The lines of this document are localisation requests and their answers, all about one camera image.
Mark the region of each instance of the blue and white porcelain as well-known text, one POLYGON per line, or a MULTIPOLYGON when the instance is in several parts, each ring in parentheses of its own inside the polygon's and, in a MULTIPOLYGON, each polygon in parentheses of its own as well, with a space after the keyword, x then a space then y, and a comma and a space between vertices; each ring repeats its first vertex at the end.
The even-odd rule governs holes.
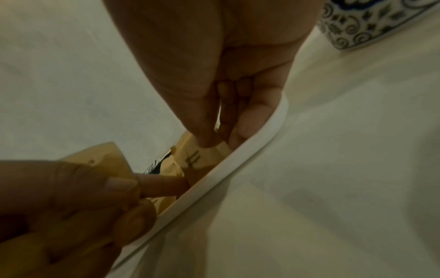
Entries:
POLYGON ((437 8, 440 0, 327 0, 317 26, 337 49, 354 49, 437 8))

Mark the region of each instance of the hand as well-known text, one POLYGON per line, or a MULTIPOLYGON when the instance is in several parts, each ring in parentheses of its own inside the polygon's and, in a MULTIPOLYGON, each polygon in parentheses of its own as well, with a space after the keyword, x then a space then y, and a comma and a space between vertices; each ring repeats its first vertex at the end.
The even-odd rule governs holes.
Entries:
MULTIPOLYGON (((86 165, 0 161, 0 244, 26 233, 27 216, 40 211, 96 212, 133 204, 137 201, 135 192, 139 187, 142 197, 179 196, 188 189, 184 178, 135 175, 137 182, 111 178, 86 165)), ((111 221, 112 244, 84 256, 59 258, 48 267, 23 277, 105 277, 121 247, 148 232, 155 218, 156 210, 151 202, 139 203, 111 221)), ((81 225, 75 227, 73 233, 82 228, 81 225)))
POLYGON ((324 0, 104 0, 142 70, 201 147, 235 149, 277 107, 324 0))

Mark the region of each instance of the white plate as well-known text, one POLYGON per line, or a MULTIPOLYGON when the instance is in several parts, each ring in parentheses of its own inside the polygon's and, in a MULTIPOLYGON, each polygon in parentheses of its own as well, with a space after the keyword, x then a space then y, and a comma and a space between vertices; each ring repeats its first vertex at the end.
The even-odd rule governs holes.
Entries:
POLYGON ((190 190, 177 199, 171 206, 164 210, 157 218, 154 227, 143 237, 132 242, 130 245, 122 249, 121 255, 117 258, 113 266, 121 263, 130 254, 141 247, 153 235, 163 229, 174 218, 179 216, 193 203, 205 195, 209 190, 226 178, 235 169, 240 167, 256 152, 263 148, 282 127, 289 109, 289 103, 284 94, 282 94, 280 103, 275 112, 268 119, 266 124, 251 138, 244 142, 238 149, 233 151, 226 157, 219 165, 217 165, 211 172, 204 176, 198 183, 196 183, 190 190))

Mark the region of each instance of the white surface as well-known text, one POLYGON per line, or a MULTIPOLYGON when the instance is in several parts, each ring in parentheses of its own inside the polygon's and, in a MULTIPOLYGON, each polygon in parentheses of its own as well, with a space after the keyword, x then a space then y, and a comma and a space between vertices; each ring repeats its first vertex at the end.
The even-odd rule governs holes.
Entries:
POLYGON ((218 164, 214 169, 206 174, 206 176, 192 186, 190 190, 185 192, 185 194, 179 197, 177 201, 164 210, 157 217, 154 227, 147 234, 132 242, 128 246, 125 246, 114 265, 116 266, 122 260, 127 258, 152 236, 168 225, 173 219, 188 209, 208 191, 213 189, 224 178, 234 172, 235 169, 250 159, 256 152, 266 146, 283 126, 288 110, 289 103, 286 96, 283 94, 278 107, 264 124, 264 126, 254 136, 252 136, 252 138, 249 138, 239 148, 234 150, 220 164, 218 164))
MULTIPOLYGON (((115 140, 143 170, 180 136, 98 3, 15 3, 1 158, 115 140)), ((278 136, 110 277, 439 277, 439 30, 433 14, 349 53, 313 32, 278 136)))

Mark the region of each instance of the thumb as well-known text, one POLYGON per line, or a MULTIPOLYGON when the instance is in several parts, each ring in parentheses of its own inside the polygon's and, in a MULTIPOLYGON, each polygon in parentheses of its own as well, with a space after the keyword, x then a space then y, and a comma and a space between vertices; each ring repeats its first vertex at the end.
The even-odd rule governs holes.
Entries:
POLYGON ((99 209, 137 200, 136 180, 55 161, 0 161, 0 215, 35 210, 99 209))

